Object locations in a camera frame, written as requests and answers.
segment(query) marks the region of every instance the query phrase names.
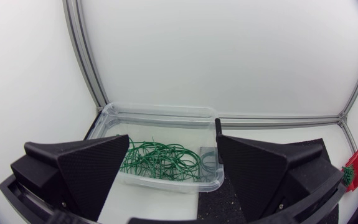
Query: tangled green wire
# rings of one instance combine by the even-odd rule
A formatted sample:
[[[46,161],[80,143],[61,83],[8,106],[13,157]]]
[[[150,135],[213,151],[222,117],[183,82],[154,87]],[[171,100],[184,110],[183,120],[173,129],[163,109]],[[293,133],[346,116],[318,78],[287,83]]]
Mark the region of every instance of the tangled green wire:
[[[120,171],[155,179],[198,182],[200,157],[180,144],[133,142]]]

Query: green cable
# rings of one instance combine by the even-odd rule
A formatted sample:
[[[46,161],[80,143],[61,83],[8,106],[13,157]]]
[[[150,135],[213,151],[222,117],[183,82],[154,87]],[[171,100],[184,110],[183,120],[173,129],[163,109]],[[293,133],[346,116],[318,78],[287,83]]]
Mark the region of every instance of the green cable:
[[[133,142],[120,167],[120,171],[174,181],[192,179],[200,181],[201,158],[180,144],[162,144],[155,142]]]

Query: plastic container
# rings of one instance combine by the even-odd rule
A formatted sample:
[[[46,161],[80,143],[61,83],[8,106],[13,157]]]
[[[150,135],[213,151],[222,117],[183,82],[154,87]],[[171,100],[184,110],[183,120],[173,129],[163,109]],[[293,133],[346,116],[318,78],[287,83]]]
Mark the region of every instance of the plastic container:
[[[216,143],[215,110],[179,106],[110,103],[101,112],[89,139],[128,134],[133,141],[181,144],[201,158],[199,180],[154,179],[119,171],[116,180],[176,192],[210,192],[224,180]]]

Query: white backdrop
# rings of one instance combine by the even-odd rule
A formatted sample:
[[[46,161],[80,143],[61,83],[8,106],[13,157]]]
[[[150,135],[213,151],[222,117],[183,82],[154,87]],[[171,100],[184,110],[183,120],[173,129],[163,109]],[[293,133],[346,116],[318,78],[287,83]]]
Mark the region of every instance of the white backdrop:
[[[95,116],[62,1],[0,1],[0,183],[26,141],[82,140]],[[0,223],[23,222],[0,191]]]
[[[111,101],[338,115],[358,78],[358,1],[83,0]]]

